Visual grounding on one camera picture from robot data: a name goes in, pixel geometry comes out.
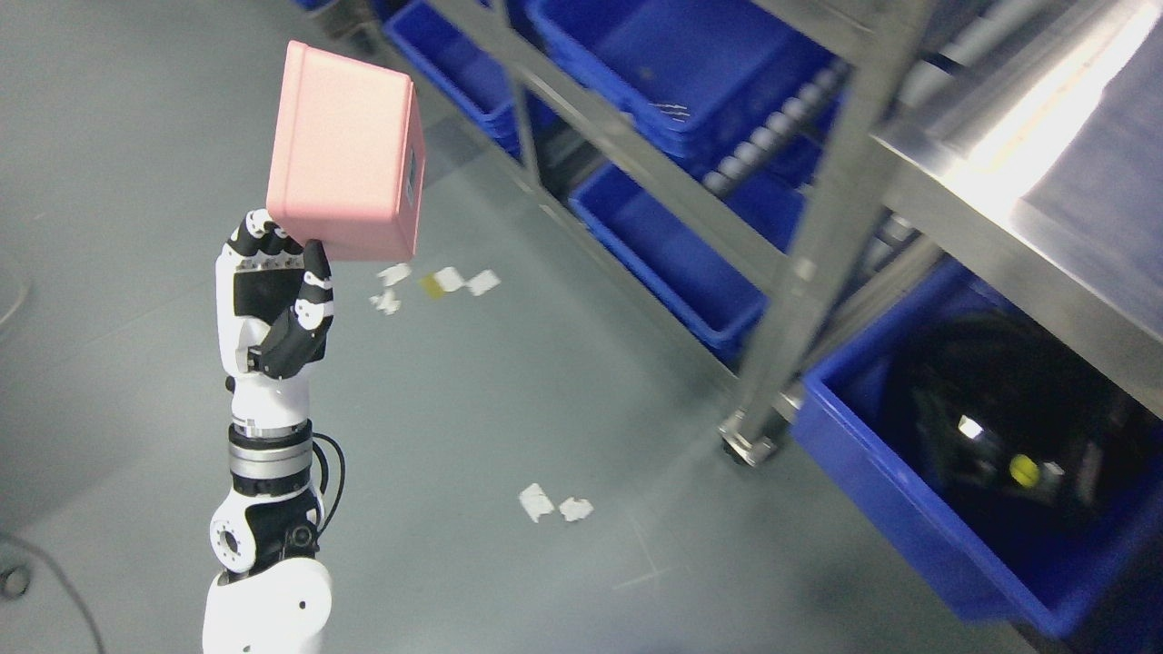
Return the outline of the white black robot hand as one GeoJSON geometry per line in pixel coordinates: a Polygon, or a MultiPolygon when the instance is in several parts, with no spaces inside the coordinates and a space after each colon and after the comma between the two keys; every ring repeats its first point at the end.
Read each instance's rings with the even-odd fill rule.
{"type": "Polygon", "coordinates": [[[331,264],[317,240],[292,239],[266,209],[245,213],[214,261],[217,347],[247,431],[309,417],[309,374],[335,315],[331,264]]]}

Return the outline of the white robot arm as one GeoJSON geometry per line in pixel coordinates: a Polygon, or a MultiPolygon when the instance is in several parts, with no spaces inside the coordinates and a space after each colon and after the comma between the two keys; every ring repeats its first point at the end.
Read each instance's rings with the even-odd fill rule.
{"type": "Polygon", "coordinates": [[[317,559],[323,500],[309,420],[227,431],[230,489],[209,521],[220,570],[204,607],[204,653],[321,653],[333,577],[317,559]]]}

